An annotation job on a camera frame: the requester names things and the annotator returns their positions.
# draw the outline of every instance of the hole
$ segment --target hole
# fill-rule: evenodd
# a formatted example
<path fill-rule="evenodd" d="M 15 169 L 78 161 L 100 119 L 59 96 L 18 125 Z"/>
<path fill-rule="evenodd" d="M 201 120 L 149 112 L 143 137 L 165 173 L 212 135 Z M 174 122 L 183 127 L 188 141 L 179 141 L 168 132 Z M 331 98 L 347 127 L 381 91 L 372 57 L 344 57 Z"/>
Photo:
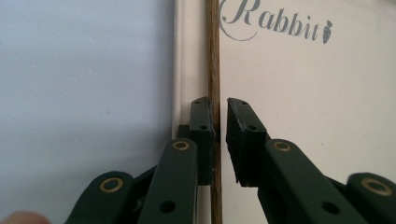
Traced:
<path fill-rule="evenodd" d="M 291 146 L 289 146 L 289 144 L 284 143 L 284 142 L 275 142 L 274 147 L 277 148 L 278 150 L 285 151 L 285 152 L 291 150 Z"/>
<path fill-rule="evenodd" d="M 185 143 L 177 143 L 177 144 L 176 144 L 176 147 L 185 147 L 185 146 L 186 146 Z"/>
<path fill-rule="evenodd" d="M 276 146 L 282 149 L 288 148 L 288 144 L 286 143 L 278 143 Z"/>
<path fill-rule="evenodd" d="M 386 191 L 385 187 L 383 185 L 380 185 L 376 182 L 370 182 L 368 183 L 368 185 L 370 186 L 370 188 L 378 190 L 378 191 Z"/>
<path fill-rule="evenodd" d="M 166 201 L 160 205 L 160 210 L 166 214 L 173 212 L 175 208 L 176 208 L 175 203 L 171 201 Z"/>
<path fill-rule="evenodd" d="M 324 202 L 322 203 L 322 208 L 331 214 L 337 215 L 340 213 L 340 209 L 333 203 Z"/>
<path fill-rule="evenodd" d="M 114 189 L 118 184 L 119 184 L 119 181 L 117 179 L 111 179 L 110 181 L 105 183 L 104 188 L 105 189 Z"/>

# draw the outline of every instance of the gray background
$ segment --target gray background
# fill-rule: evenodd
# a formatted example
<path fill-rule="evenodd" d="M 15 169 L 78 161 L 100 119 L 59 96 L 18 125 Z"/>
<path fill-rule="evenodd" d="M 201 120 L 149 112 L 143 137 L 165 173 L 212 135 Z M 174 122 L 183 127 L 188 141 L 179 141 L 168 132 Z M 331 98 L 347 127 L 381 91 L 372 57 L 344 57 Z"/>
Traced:
<path fill-rule="evenodd" d="M 0 219 L 62 223 L 98 175 L 139 175 L 171 137 L 174 4 L 0 2 Z"/>

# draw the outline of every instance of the white board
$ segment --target white board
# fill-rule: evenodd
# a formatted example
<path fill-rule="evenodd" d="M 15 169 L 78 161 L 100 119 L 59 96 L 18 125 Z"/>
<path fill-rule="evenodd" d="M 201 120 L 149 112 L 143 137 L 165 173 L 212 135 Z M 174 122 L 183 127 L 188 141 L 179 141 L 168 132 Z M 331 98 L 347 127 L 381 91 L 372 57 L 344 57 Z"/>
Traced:
<path fill-rule="evenodd" d="M 257 189 L 235 183 L 224 141 L 228 97 L 249 102 L 272 137 L 294 142 L 323 174 L 346 183 L 353 173 L 372 172 L 396 182 L 396 3 L 219 3 L 224 223 L 265 220 Z M 183 113 L 206 94 L 196 82 L 206 74 L 206 46 L 205 3 L 181 5 L 176 77 Z"/>
<path fill-rule="evenodd" d="M 63 223 L 98 175 L 157 163 L 173 23 L 169 0 L 0 2 L 0 219 Z"/>

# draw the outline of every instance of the thin wooden strip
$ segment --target thin wooden strip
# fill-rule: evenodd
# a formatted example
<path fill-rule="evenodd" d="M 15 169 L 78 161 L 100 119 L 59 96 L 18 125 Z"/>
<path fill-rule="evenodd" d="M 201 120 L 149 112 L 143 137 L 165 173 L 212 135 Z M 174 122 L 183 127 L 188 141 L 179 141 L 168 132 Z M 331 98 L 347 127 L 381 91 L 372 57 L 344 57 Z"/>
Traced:
<path fill-rule="evenodd" d="M 212 224 L 222 223 L 220 78 L 219 78 L 219 0 L 207 2 L 208 90 L 213 103 L 216 141 L 213 151 L 213 184 L 210 188 Z"/>

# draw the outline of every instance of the clamp jaw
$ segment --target clamp jaw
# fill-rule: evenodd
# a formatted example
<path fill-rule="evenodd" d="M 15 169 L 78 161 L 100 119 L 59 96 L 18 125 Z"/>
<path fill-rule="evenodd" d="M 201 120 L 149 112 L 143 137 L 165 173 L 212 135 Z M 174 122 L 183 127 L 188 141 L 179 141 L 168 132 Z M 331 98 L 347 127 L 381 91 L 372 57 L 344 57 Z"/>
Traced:
<path fill-rule="evenodd" d="M 211 114 L 207 97 L 193 101 L 190 125 L 179 126 L 157 167 L 96 177 L 66 223 L 195 223 L 196 188 L 213 180 Z M 258 188 L 271 224 L 396 223 L 394 183 L 368 173 L 346 185 L 330 179 L 295 144 L 272 139 L 245 101 L 228 100 L 226 142 L 237 182 Z"/>

